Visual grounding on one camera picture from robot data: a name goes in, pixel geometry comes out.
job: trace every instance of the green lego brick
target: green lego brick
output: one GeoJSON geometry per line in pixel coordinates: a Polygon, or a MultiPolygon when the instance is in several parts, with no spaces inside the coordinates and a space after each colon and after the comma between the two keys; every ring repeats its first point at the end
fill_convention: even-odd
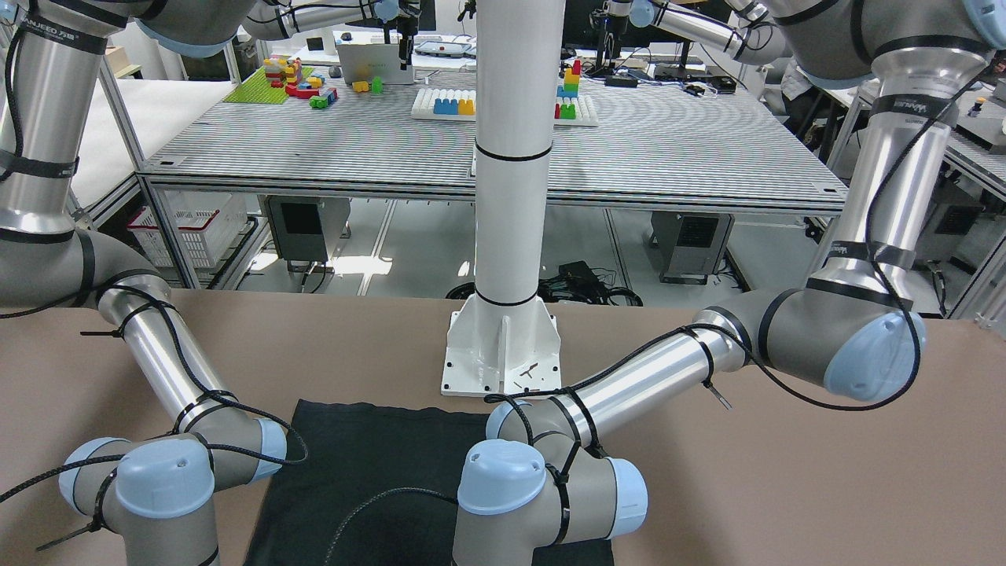
{"type": "MultiPolygon", "coordinates": [[[[311,66],[302,66],[302,74],[310,74],[314,70],[311,66]]],[[[274,88],[266,80],[266,69],[260,67],[237,85],[232,92],[224,97],[223,102],[238,104],[283,104],[290,96],[282,86],[274,88]]]]}

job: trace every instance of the white metal column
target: white metal column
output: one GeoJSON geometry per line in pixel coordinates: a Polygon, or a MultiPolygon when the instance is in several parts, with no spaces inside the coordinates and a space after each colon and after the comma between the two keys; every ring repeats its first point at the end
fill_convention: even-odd
{"type": "Polygon", "coordinates": [[[559,337],[537,290],[563,9],[479,3],[477,293],[452,317],[445,395],[560,385],[559,337]]]}

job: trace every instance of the plastic crate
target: plastic crate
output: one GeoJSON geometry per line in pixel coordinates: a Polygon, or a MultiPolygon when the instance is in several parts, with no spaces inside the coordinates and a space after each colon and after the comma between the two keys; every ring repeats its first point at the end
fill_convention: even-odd
{"type": "MultiPolygon", "coordinates": [[[[215,196],[217,201],[220,196],[226,197],[219,208],[200,205],[200,209],[175,211],[181,243],[197,267],[215,266],[247,221],[247,209],[240,195],[215,196]]],[[[140,208],[126,228],[136,235],[151,262],[156,266],[171,266],[171,255],[157,228],[153,210],[147,206],[140,208]]]]}

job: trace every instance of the brown table surface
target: brown table surface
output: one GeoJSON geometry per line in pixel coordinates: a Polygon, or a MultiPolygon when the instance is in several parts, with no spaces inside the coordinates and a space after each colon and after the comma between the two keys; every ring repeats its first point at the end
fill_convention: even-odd
{"type": "MultiPolygon", "coordinates": [[[[220,292],[175,300],[230,389],[279,415],[291,416],[300,398],[488,409],[438,392],[459,304],[220,292]]],[[[692,316],[550,310],[569,383],[692,316]]],[[[693,388],[605,439],[650,490],[646,524],[615,542],[618,562],[1006,563],[1006,348],[970,323],[927,327],[916,387],[875,413],[805,405],[745,369],[716,381],[732,412],[693,388]]],[[[170,428],[121,341],[79,337],[85,330],[107,326],[69,310],[0,323],[0,491],[60,464],[89,439],[170,428]]],[[[242,560],[265,490],[216,496],[223,564],[242,560]]],[[[125,564],[121,539],[108,532],[31,550],[85,523],[50,480],[0,506],[0,563],[125,564]]]]}

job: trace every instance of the blue joint cap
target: blue joint cap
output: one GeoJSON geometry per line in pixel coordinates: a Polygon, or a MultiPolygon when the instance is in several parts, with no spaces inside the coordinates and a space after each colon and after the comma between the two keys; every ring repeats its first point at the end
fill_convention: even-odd
{"type": "MultiPolygon", "coordinates": [[[[918,343],[926,348],[926,326],[911,314],[918,343]]],[[[911,376],[914,345],[900,313],[875,319],[839,349],[828,364],[824,387],[830,393],[863,402],[887,399],[911,376]]]]}
{"type": "Polygon", "coordinates": [[[136,25],[138,25],[140,29],[142,29],[143,32],[147,34],[148,37],[156,39],[157,42],[163,45],[165,49],[170,49],[176,53],[185,55],[187,57],[196,57],[202,59],[211,55],[215,55],[216,53],[219,53],[223,49],[223,47],[230,42],[231,39],[230,37],[228,37],[226,41],[221,41],[214,45],[192,45],[190,43],[182,43],[181,41],[175,41],[170,37],[165,37],[164,35],[161,35],[160,33],[147,27],[147,25],[140,20],[136,20],[136,25]]]}
{"type": "Polygon", "coordinates": [[[472,515],[503,515],[538,497],[545,487],[545,458],[533,446],[483,440],[468,451],[458,505],[472,515]]]}
{"type": "MultiPolygon", "coordinates": [[[[125,438],[96,438],[90,440],[80,445],[79,448],[73,450],[69,456],[66,457],[64,464],[71,462],[76,462],[80,460],[88,459],[97,452],[102,446],[106,444],[111,444],[113,442],[125,442],[129,443],[129,440],[125,438]]],[[[80,474],[80,468],[74,468],[66,470],[59,475],[59,495],[63,497],[63,500],[69,505],[70,509],[79,513],[80,515],[87,517],[89,513],[85,513],[83,510],[76,507],[76,502],[73,500],[73,489],[76,487],[76,477],[80,474]]]]}
{"type": "Polygon", "coordinates": [[[807,75],[807,79],[810,80],[815,86],[826,90],[844,90],[846,88],[852,88],[853,86],[858,86],[866,80],[872,80],[876,77],[876,74],[873,74],[872,72],[862,76],[856,76],[854,78],[822,78],[820,76],[814,76],[806,70],[804,71],[804,74],[807,75]]]}
{"type": "Polygon", "coordinates": [[[649,508],[646,482],[639,468],[629,460],[608,457],[615,470],[615,524],[608,539],[628,535],[642,527],[649,508]]]}
{"type": "MultiPolygon", "coordinates": [[[[527,401],[518,401],[517,406],[531,404],[527,401]]],[[[486,421],[486,438],[493,439],[500,437],[500,430],[503,428],[503,421],[510,416],[513,412],[513,407],[509,403],[501,403],[493,409],[492,413],[489,413],[489,420],[486,421]]]]}
{"type": "Polygon", "coordinates": [[[398,0],[378,0],[373,5],[373,11],[381,21],[393,20],[398,17],[398,0]]]}
{"type": "Polygon", "coordinates": [[[1006,49],[1006,4],[997,0],[964,0],[971,22],[996,49],[1006,49]]]}
{"type": "Polygon", "coordinates": [[[144,444],[119,462],[116,499],[147,519],[174,519],[199,510],[213,496],[213,470],[205,446],[167,438],[144,444]]]}
{"type": "Polygon", "coordinates": [[[14,23],[15,16],[17,16],[16,2],[0,2],[0,20],[14,23]]]}
{"type": "Polygon", "coordinates": [[[646,27],[653,22],[653,4],[650,0],[633,0],[629,21],[636,27],[646,27]]]}
{"type": "MultiPolygon", "coordinates": [[[[287,457],[287,435],[284,434],[283,427],[279,423],[272,419],[258,419],[259,426],[262,427],[262,449],[259,450],[261,453],[272,456],[274,458],[286,458],[287,457]]],[[[259,460],[259,467],[255,470],[255,477],[248,484],[255,484],[260,480],[269,478],[280,471],[283,467],[275,462],[267,462],[266,460],[259,460]]]]}

